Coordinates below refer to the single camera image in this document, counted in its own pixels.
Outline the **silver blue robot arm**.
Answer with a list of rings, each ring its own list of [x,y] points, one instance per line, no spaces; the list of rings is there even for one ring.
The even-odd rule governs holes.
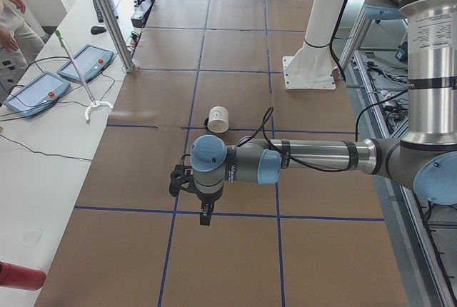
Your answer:
[[[367,9],[408,20],[408,130],[399,139],[299,141],[250,136],[228,146],[197,138],[171,175],[201,201],[209,225],[226,182],[273,184],[282,169],[359,170],[390,178],[431,203],[456,203],[456,0],[366,0]]]

